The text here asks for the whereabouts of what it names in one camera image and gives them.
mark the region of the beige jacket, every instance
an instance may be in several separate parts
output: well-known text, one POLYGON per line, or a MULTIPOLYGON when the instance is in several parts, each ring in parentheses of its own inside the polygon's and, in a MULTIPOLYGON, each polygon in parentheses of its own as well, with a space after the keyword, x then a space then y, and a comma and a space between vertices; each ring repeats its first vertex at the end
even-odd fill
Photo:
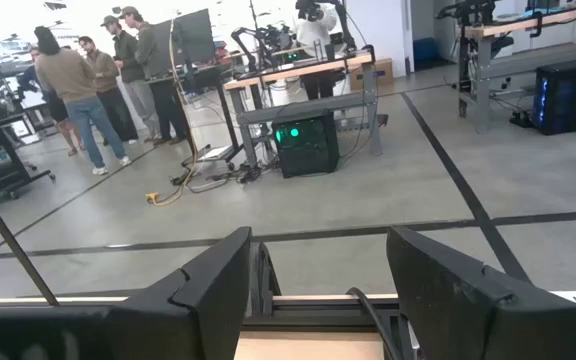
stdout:
POLYGON ((92 54, 88 54, 86 61, 96 74, 95 90, 97 92, 106 92, 117 87, 119 69, 117 69, 112 56, 95 50, 92 54))
POLYGON ((61 49, 55 55, 42 54, 35 62, 37 78, 44 91, 55 89, 64 103, 97 96, 95 72, 79 53, 61 49))

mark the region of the black computer case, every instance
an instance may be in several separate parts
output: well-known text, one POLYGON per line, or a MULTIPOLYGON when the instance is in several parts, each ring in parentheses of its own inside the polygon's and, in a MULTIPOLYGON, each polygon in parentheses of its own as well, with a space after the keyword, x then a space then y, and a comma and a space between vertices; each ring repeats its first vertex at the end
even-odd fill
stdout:
POLYGON ((532 123, 546 135, 576 131, 576 61, 537 69, 532 123))
POLYGON ((272 127, 284 178, 337 169, 339 145, 332 113, 272 127))

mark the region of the man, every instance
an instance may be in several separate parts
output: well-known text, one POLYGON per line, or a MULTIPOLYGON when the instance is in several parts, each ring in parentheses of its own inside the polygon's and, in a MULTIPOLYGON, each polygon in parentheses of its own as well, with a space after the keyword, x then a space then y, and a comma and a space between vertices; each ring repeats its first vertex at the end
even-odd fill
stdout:
MULTIPOLYGON (((123 8, 119 18, 123 19, 129 28, 139 30, 139 43, 137 44, 135 59, 144 67, 146 78, 160 75, 163 71, 166 71, 166 68, 163 68, 158 63, 158 52, 164 50, 157 48, 155 32, 152 25, 145 22, 144 18, 139 14, 139 11, 133 6, 123 8)), ((155 97, 155 104, 159 111, 159 124, 162 136, 159 143, 170 141, 170 145, 175 145, 185 138, 182 117, 183 121, 187 120, 185 119, 183 111, 174 109, 177 105, 172 98, 172 96, 176 96, 173 87, 169 86, 161 88, 161 90, 161 93, 158 93, 155 97), (170 123, 172 123, 172 126, 175 128, 175 133, 177 134, 175 139, 171 139, 170 136, 170 123)))
MULTIPOLYGON (((306 54, 315 57, 315 49, 313 47, 316 41, 321 42, 322 49, 325 49, 326 45, 330 44, 330 31, 337 25, 337 13, 333 7, 322 5, 316 21, 299 19, 295 16, 294 25, 299 45, 309 46, 310 48, 305 49, 306 54)), ((306 88, 308 100, 333 96, 335 84, 330 71, 304 75, 301 80, 306 88)))
POLYGON ((130 110, 124 101, 121 91, 117 86, 117 76, 119 76, 119 69, 115 65, 112 57, 104 52, 97 50, 95 42, 88 36, 79 38, 79 46, 81 46, 88 56, 86 61, 95 72, 95 90, 97 96, 110 118, 112 127, 119 135, 121 141, 128 141, 129 144, 137 142, 139 136, 135 123, 132 122, 130 110))
POLYGON ((108 174, 108 170, 93 137, 91 121, 108 139, 121 166, 129 165, 130 159, 126 156, 121 140, 110 125, 108 115, 95 93, 95 72, 79 53, 61 49, 48 28, 37 27, 35 35, 41 51, 41 56, 35 61, 37 78, 42 89, 55 89, 59 98, 64 101, 70 118, 77 124, 84 139, 90 160, 95 165, 92 173, 103 176, 108 174))
MULTIPOLYGON (((32 57, 32 62, 35 63, 37 58, 39 58, 41 53, 39 52, 39 48, 33 47, 30 49, 30 56, 32 57)), ((35 65, 28 67, 23 75, 19 77, 19 88, 22 91, 32 91, 32 92, 42 92, 42 97, 44 101, 48 104, 48 112, 50 112, 50 116, 55 121, 55 129, 66 140, 68 146, 70 146, 70 151, 68 152, 68 156, 77 155, 77 147, 75 147, 75 143, 72 141, 72 136, 70 132, 72 131, 75 133, 75 138, 77 138, 77 144, 79 144, 79 148, 81 151, 84 151, 86 148, 84 147, 84 143, 81 140, 81 136, 79 135, 79 130, 75 126, 75 124, 68 119, 68 111, 66 110, 66 106, 64 102, 57 96, 55 91, 45 92, 39 86, 39 79, 37 78, 37 70, 35 69, 35 65)))
POLYGON ((135 60, 137 39, 125 32, 121 28, 121 24, 119 24, 119 19, 112 15, 106 16, 101 26, 105 27, 114 36, 115 66, 121 70, 121 79, 126 85, 126 92, 135 106, 137 115, 148 128, 148 137, 144 142, 156 141, 161 137, 159 116, 155 109, 152 90, 150 90, 150 86, 145 81, 144 69, 135 60))

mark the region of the white shirt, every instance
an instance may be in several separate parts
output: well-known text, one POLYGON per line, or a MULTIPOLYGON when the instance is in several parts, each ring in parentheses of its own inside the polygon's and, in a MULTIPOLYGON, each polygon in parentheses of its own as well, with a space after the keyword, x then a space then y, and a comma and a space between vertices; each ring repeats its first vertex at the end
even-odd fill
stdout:
POLYGON ((310 49, 305 49, 306 54, 315 57, 314 43, 321 41, 321 51, 326 54, 324 47, 330 44, 330 31, 337 25, 337 11, 332 5, 322 4, 321 10, 324 12, 324 17, 321 20, 310 22, 306 19, 299 19, 297 14, 294 17, 295 32, 297 33, 297 41, 301 46, 309 46, 310 49))

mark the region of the cardboard box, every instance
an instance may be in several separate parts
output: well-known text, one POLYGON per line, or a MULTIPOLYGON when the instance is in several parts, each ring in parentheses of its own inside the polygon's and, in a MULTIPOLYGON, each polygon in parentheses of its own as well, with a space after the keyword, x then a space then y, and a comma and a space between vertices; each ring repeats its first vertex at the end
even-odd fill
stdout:
MULTIPOLYGON (((377 87, 391 85, 395 83, 395 78, 392 74, 392 60, 384 59, 375 61, 375 69, 377 76, 377 87)), ((361 90, 364 88, 364 76, 361 67, 353 69, 350 72, 350 90, 361 90)))

